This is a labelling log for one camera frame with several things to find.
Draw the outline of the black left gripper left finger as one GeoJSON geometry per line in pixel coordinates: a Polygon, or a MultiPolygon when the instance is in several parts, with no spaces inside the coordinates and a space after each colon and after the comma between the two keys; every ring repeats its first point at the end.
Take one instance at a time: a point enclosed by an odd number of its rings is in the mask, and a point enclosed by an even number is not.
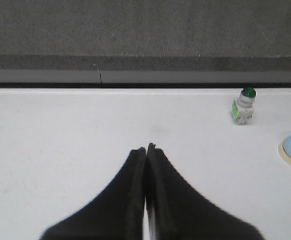
{"type": "Polygon", "coordinates": [[[88,205],[47,229],[43,240],[141,240],[146,150],[132,150],[111,183],[88,205]]]}

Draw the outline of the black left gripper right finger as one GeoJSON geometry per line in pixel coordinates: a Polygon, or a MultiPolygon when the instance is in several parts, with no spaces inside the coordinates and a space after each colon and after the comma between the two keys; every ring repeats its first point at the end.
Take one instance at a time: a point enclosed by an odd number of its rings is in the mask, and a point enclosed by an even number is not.
{"type": "Polygon", "coordinates": [[[147,151],[146,205],[152,240],[261,240],[253,225],[197,192],[153,143],[147,151]]]}

